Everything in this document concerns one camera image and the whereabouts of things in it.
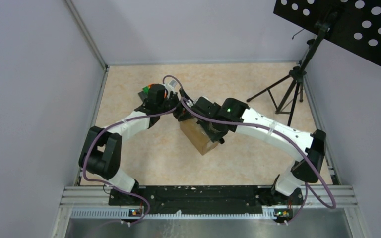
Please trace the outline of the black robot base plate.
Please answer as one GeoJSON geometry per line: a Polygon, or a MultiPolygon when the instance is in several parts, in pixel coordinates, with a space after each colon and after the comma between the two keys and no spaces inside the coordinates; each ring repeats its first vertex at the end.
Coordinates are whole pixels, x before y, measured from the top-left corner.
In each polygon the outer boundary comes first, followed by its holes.
{"type": "Polygon", "coordinates": [[[143,206],[149,203],[150,214],[235,215],[260,214],[272,206],[300,205],[302,191],[297,188],[290,196],[262,185],[209,186],[141,186],[134,191],[138,197],[110,192],[110,206],[143,206]]]}

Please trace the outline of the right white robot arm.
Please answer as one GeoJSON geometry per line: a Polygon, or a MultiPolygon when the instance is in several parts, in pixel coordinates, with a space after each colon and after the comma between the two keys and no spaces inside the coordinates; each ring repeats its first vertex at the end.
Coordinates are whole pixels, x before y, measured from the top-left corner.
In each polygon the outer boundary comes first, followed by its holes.
{"type": "MultiPolygon", "coordinates": [[[[306,162],[308,166],[311,168],[313,173],[316,175],[318,180],[322,183],[325,191],[331,199],[334,199],[334,196],[329,188],[329,186],[325,183],[323,177],[320,175],[320,172],[313,165],[311,160],[309,159],[306,152],[302,151],[300,145],[301,141],[301,132],[297,132],[285,125],[277,123],[273,121],[270,126],[266,126],[263,124],[256,123],[244,123],[244,122],[231,122],[231,121],[223,121],[223,120],[215,120],[204,117],[200,114],[194,112],[188,106],[188,100],[182,97],[180,99],[183,107],[194,117],[201,119],[206,122],[210,122],[212,124],[223,124],[223,125],[232,125],[236,127],[236,133],[245,134],[252,136],[254,138],[260,139],[268,144],[271,144],[293,157],[295,161],[298,162],[306,162]],[[288,137],[285,132],[294,132],[295,135],[288,137]]],[[[277,182],[273,185],[273,189],[271,191],[271,198],[277,204],[285,204],[290,198],[293,191],[298,188],[304,181],[296,178],[292,172],[291,167],[288,167],[285,173],[278,176],[277,182]]]]}

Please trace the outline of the brown cardboard express box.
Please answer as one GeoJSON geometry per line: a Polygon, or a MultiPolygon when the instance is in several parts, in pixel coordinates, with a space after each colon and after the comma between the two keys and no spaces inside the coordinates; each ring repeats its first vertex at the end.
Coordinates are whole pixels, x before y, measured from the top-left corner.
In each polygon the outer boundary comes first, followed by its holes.
{"type": "Polygon", "coordinates": [[[197,119],[188,119],[179,122],[180,130],[197,149],[201,155],[205,155],[219,145],[212,142],[203,128],[197,123],[197,119]]]}

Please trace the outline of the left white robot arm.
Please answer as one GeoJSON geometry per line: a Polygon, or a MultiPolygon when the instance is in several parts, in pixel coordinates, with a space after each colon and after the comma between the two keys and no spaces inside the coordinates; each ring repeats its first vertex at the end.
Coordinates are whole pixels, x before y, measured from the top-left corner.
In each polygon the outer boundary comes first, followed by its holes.
{"type": "Polygon", "coordinates": [[[84,172],[98,175],[120,189],[120,198],[127,205],[138,201],[139,183],[120,167],[122,144],[151,128],[179,104],[171,84],[151,84],[143,91],[146,95],[143,103],[127,117],[110,126],[89,129],[78,161],[84,172]]]}

